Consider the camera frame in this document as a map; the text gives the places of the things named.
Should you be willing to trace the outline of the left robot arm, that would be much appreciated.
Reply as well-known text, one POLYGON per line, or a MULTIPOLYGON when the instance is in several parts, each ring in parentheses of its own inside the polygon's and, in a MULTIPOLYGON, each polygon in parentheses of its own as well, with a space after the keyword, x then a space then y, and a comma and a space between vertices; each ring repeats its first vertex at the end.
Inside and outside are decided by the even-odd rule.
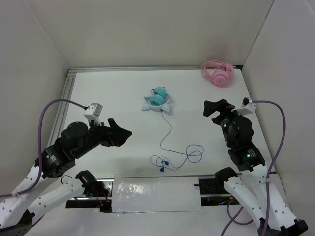
POLYGON ((87 170, 80 171, 70 182, 42 195, 53 182, 75 166, 75 161, 98 145, 120 147, 132 132, 119 127, 108 119, 109 126, 83 122, 71 123, 55 143, 47 147, 41 158, 36 159, 30 173, 18 186, 23 191, 35 183, 36 172, 40 180, 28 193, 17 194, 3 200, 0 204, 0 234, 2 236, 23 236, 41 217, 67 200, 85 195, 92 196, 98 188, 105 195, 107 189, 87 170))

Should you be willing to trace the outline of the teal cat-ear headphones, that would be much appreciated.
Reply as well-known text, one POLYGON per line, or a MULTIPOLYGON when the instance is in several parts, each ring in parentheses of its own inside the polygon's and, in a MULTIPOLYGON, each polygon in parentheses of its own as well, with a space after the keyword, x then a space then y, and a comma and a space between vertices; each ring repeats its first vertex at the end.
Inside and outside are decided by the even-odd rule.
POLYGON ((142 111, 164 111, 171 112, 172 96, 165 87, 156 87, 151 90, 151 96, 144 97, 142 111))

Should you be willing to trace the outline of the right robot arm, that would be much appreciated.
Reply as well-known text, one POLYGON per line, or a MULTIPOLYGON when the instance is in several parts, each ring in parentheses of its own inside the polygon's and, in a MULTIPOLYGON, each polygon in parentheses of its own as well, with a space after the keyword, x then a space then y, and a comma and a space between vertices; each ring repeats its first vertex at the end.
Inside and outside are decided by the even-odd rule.
POLYGON ((254 130, 246 115, 254 113, 258 103, 245 97, 237 108, 225 99, 204 101, 205 117, 219 113, 212 122, 222 128, 230 159, 240 172, 231 167, 216 172, 215 188, 238 201, 255 223, 258 235, 299 236, 309 229, 307 223, 294 215, 270 179, 277 157, 268 165, 252 141, 254 130))

